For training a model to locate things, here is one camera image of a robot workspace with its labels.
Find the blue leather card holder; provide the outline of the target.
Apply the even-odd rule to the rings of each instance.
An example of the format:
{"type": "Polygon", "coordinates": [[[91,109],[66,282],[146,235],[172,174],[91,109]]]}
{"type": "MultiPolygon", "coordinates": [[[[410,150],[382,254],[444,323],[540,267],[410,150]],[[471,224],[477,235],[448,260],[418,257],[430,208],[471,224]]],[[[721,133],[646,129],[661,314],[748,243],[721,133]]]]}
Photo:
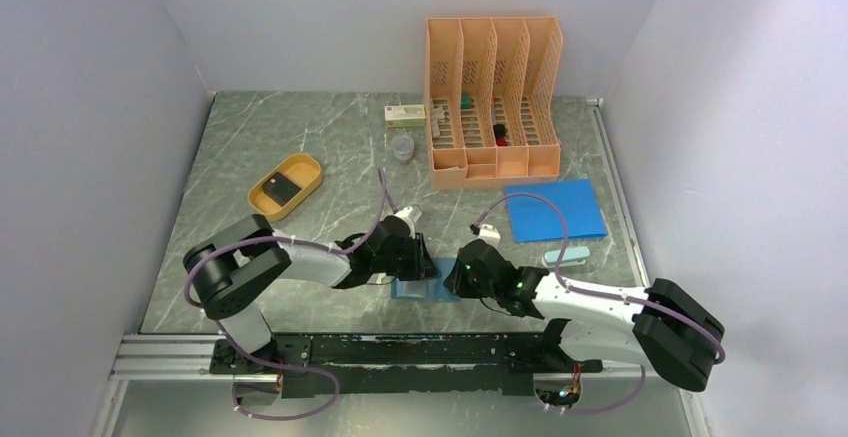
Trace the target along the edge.
{"type": "Polygon", "coordinates": [[[391,284],[391,298],[425,303],[453,303],[461,298],[452,293],[445,282],[456,263],[455,257],[434,259],[439,275],[436,278],[419,281],[396,280],[391,284]]]}

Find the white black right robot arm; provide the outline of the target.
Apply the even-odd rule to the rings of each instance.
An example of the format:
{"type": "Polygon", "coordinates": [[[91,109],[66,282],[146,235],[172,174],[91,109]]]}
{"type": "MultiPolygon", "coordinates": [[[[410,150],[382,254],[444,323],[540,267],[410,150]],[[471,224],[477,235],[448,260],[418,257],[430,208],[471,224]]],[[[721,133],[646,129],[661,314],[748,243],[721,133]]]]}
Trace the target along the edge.
{"type": "Polygon", "coordinates": [[[489,299],[511,316],[559,325],[539,346],[542,363],[553,371],[574,361],[629,363],[702,392],[724,359],[723,324],[668,279],[648,287],[574,281],[549,268],[516,266],[475,239],[459,250],[444,285],[462,299],[489,299]]]}

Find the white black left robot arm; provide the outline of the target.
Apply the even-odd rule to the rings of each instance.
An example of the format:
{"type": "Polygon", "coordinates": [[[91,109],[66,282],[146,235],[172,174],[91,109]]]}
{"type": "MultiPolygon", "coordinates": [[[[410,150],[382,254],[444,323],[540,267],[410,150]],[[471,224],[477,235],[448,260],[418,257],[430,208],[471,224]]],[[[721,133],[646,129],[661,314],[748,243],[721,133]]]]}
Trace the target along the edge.
{"type": "Polygon", "coordinates": [[[346,290],[378,274],[397,281],[440,274],[413,219],[400,214],[330,244],[286,235],[252,214],[191,248],[183,265],[189,303],[220,325],[238,345],[237,360],[254,373],[271,368],[277,357],[270,327],[255,303],[277,279],[346,290]]]}

